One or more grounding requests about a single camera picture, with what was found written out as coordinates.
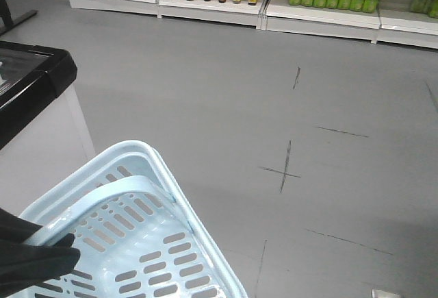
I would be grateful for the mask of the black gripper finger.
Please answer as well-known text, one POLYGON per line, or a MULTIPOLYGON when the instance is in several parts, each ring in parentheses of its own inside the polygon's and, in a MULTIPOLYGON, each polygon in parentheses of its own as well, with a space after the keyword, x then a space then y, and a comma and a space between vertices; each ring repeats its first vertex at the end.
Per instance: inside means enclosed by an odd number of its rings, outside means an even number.
POLYGON ((23 243, 35 232, 41 225, 23 220, 4 209, 0 209, 1 240, 13 243, 23 243))
POLYGON ((9 297, 75 268, 81 252, 73 247, 75 236, 67 234, 54 246, 31 246, 1 240, 1 296, 9 297))

